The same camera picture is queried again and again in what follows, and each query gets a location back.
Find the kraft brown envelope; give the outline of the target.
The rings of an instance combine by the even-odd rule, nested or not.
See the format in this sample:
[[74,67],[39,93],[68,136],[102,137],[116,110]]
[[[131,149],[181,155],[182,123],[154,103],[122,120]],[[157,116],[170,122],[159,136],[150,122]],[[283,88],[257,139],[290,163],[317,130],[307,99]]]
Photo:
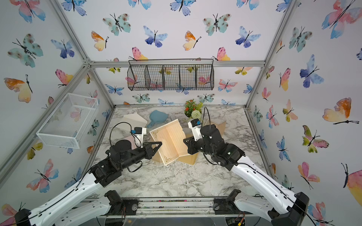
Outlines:
[[194,165],[197,157],[198,157],[198,153],[195,153],[193,155],[188,153],[188,146],[184,143],[183,139],[179,140],[176,143],[177,146],[177,153],[178,153],[178,158],[176,159],[176,161],[182,162],[182,163],[186,163],[189,165]]

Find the cream white envelope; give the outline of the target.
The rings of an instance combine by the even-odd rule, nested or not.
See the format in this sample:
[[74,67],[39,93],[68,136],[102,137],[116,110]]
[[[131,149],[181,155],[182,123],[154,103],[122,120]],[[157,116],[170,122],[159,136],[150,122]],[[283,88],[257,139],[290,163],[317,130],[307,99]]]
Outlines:
[[119,124],[118,126],[116,126],[116,128],[124,131],[130,131],[130,126],[128,125],[128,123],[132,126],[132,130],[135,127],[146,128],[148,124],[148,121],[137,113],[122,116],[117,123],[120,122],[124,123]]

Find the pink envelope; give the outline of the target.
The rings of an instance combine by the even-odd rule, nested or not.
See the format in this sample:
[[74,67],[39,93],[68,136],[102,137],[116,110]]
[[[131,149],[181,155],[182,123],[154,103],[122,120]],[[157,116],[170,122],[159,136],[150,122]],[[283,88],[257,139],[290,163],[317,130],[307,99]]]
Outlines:
[[128,140],[131,142],[131,149],[136,149],[136,148],[141,148],[142,147],[142,141],[140,139],[140,136],[136,135],[136,136],[128,136],[126,138],[124,138],[125,140]]

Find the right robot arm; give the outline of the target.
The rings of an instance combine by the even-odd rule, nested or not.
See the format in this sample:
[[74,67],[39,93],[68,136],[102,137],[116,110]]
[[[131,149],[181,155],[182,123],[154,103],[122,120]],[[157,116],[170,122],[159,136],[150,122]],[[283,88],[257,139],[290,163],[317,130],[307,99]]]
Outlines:
[[256,198],[235,189],[226,199],[228,206],[257,215],[273,226],[302,224],[309,204],[306,194],[294,193],[264,173],[239,147],[226,143],[215,125],[203,126],[195,119],[188,127],[193,136],[183,142],[189,154],[203,153],[209,162],[240,176],[263,196]]

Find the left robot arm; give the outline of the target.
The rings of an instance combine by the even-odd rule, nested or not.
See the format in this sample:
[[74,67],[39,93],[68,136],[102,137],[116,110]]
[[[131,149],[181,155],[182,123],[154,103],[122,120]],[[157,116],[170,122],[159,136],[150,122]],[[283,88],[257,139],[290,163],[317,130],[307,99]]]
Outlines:
[[108,186],[122,175],[124,169],[150,160],[162,142],[146,142],[132,148],[128,140],[120,140],[106,151],[107,157],[93,165],[89,171],[60,195],[32,210],[22,209],[15,215],[17,226],[70,226],[80,225],[92,218],[120,212],[124,204],[115,192],[108,192],[99,200],[76,208],[89,195]]

